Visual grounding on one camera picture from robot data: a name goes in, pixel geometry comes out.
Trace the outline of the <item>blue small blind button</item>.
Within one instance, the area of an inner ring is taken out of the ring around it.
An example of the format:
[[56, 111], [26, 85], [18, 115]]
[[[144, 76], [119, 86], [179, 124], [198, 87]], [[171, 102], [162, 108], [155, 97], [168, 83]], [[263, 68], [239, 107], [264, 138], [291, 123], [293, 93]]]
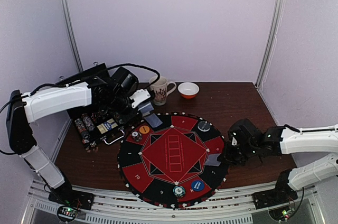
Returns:
[[191, 189], [195, 192], [200, 192], [204, 190], [204, 182], [202, 180], [194, 180], [191, 183]]

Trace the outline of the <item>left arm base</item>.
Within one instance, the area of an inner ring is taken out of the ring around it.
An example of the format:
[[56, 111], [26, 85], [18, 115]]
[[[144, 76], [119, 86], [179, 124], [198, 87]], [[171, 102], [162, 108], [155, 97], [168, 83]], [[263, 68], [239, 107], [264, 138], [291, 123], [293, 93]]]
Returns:
[[48, 199], [58, 203], [57, 218], [64, 223], [70, 223], [83, 214], [83, 210], [91, 210], [94, 195], [88, 192], [70, 188], [54, 189], [46, 185], [49, 192]]

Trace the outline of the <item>orange big blind button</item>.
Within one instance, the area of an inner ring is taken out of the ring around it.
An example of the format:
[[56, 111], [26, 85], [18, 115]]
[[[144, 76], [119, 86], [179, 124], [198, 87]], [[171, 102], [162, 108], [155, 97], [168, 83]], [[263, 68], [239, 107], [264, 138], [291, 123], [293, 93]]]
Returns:
[[146, 125], [142, 125], [140, 128], [139, 128], [139, 132], [141, 134], [148, 134], [150, 132], [150, 127], [149, 126], [146, 126]]

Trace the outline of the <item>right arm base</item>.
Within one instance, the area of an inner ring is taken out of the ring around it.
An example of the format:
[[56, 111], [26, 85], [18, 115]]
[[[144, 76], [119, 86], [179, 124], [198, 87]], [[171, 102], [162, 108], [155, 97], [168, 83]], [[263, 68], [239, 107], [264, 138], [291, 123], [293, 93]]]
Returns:
[[269, 216], [274, 221], [283, 222], [289, 220], [299, 210], [296, 206], [298, 199], [296, 191], [289, 189], [271, 189], [256, 192], [252, 195], [255, 208], [268, 208]]

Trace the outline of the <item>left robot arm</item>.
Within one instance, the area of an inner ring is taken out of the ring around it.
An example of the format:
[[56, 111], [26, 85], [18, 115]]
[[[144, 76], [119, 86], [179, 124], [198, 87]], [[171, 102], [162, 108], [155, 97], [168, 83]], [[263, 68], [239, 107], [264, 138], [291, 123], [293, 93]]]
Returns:
[[4, 105], [11, 155], [19, 155], [35, 169], [65, 205], [76, 200], [72, 185], [33, 136], [30, 124], [43, 117], [77, 107], [94, 106], [135, 117], [139, 106], [154, 99], [150, 86], [140, 89], [129, 63], [87, 69], [58, 83], [44, 83], [31, 92], [15, 90]]

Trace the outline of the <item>blue playing card deck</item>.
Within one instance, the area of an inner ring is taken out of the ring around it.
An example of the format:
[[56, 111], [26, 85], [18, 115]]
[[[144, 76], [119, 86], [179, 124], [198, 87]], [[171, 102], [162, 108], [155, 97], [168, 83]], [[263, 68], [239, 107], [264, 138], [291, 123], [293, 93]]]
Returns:
[[142, 114], [142, 116], [149, 115], [154, 110], [154, 107], [151, 102], [142, 103], [138, 106], [138, 111]]

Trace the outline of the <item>clear dealer button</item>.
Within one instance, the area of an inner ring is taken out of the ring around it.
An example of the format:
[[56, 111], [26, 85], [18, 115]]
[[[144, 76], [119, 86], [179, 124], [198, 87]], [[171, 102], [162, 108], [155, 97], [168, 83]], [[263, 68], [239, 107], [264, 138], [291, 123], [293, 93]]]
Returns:
[[207, 121], [200, 121], [198, 123], [198, 130], [200, 130], [201, 132], [208, 132], [211, 128], [211, 125], [209, 122]]

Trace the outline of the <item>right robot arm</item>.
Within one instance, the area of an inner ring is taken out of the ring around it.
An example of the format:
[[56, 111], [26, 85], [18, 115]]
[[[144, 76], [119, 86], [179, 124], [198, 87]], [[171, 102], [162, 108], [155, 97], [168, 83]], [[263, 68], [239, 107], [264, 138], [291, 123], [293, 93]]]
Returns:
[[271, 191], [274, 203], [283, 203], [291, 190], [337, 175], [337, 125], [315, 128], [274, 126], [260, 131], [249, 119], [235, 122], [228, 130], [228, 142], [218, 156], [221, 163], [244, 165], [254, 156], [323, 152], [326, 156], [305, 166], [284, 171]]

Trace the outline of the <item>poker chip stack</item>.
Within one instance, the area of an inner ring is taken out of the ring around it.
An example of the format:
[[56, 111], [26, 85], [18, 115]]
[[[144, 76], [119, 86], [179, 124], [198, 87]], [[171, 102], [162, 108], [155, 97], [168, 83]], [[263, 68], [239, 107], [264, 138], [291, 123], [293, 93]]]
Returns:
[[142, 140], [142, 135], [140, 132], [132, 131], [131, 137], [135, 142], [140, 142]]
[[185, 188], [181, 185], [176, 185], [173, 188], [173, 194], [177, 197], [177, 198], [182, 198], [185, 196]]

